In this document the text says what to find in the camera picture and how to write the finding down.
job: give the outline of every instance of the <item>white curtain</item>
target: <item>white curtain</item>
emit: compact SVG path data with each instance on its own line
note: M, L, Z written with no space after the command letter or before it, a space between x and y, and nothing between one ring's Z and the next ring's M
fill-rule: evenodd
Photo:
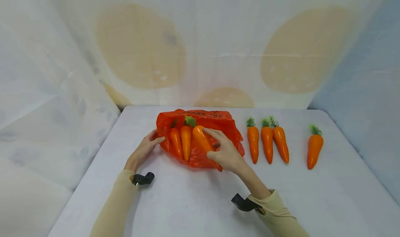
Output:
M46 236L120 112L46 0L0 0L0 235Z
M306 108L380 1L0 0L1 235L50 231L115 104Z

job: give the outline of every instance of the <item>green carrot top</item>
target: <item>green carrot top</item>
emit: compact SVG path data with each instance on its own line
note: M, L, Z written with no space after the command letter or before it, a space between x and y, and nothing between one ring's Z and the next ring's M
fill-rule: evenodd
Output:
M192 116L185 116L185 125L194 128L196 126L195 118L193 118Z
M246 121L247 127L251 127L251 126L256 126L256 123L254 122L254 118L250 117L249 119L247 119Z
M261 127L269 127L270 123L269 123L269 119L264 117L263 119L261 119Z
M310 131L311 131L311 134L318 134L318 135L323 134L323 132L319 128L317 128L317 126L314 124L310 124Z
M274 116L270 115L269 116L269 123L271 124L272 127L276 128L279 126L279 123L275 120Z

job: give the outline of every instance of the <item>black wrist clip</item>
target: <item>black wrist clip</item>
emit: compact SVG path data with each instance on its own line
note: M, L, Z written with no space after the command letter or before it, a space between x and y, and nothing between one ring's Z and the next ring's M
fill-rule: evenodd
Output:
M150 184L154 179L154 174L152 172L148 172L146 176L142 176L141 174L135 174L133 176L132 183L137 185L147 185Z
M232 203L241 211L249 212L252 210L256 210L257 212L261 213L261 206L252 202L248 198L245 200L237 193L233 198L232 198Z

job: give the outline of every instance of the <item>toy carrot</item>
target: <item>toy carrot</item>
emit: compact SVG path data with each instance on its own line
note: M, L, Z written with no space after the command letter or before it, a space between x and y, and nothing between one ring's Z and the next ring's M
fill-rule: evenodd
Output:
M319 153L324 145L324 138L321 136L322 131L314 124L310 124L311 136L308 139L307 167L313 169L318 161Z
M273 126L273 137L274 142L277 146L279 155L281 156L284 163L289 163L289 149L288 145L286 144L286 136L285 131L283 128L279 126L279 123L275 120L275 118L270 115L269 116L269 123Z
M197 140L197 142L199 143L199 145L201 146L201 148L203 148L203 150L207 153L210 151L215 151L215 148L213 146L213 143L211 142L211 138L208 134L206 134L205 132L203 132L203 126L195 126L193 129L193 138L195 140ZM221 167L218 163L216 163L215 161L211 160L214 165L216 166L216 168L218 169L218 171L222 172L223 171L223 167Z
M263 118L261 120L261 140L264 149L264 155L267 158L269 164L273 163L273 130L269 127L268 118Z
M183 157L185 161L189 161L190 153L192 152L192 129L190 127L195 127L196 121L192 116L185 116L185 126L181 128L181 139L183 147Z
M246 121L247 124L247 139L249 141L250 155L253 163L256 164L258 161L258 128L254 122L254 118L250 117Z
M171 125L171 130L169 131L169 137L171 138L171 141L173 143L173 146L175 148L176 156L178 158L183 159L183 150L182 150L182 143L181 143L181 133L179 132L179 129L175 127L176 124L176 119L174 119L172 125Z

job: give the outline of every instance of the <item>red plastic bag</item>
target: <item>red plastic bag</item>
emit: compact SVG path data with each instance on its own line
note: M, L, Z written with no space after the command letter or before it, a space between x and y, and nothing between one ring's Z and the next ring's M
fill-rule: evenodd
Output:
M164 136L165 141L161 143L161 147L176 158L184 165L195 168L216 168L215 164L207 158L207 153L198 145L192 137L192 153L189 162L177 157L174 146L169 138L169 131L174 119L177 119L175 127L181 129L184 126L185 116L192 116L196 120L197 125L204 126L209 129L221 130L233 143L239 153L244 156L244 149L240 143L243 140L242 135L236 128L236 124L232 116L227 111L204 111L204 110L188 110L177 109L171 112L160 113L157 117L157 132L159 137Z

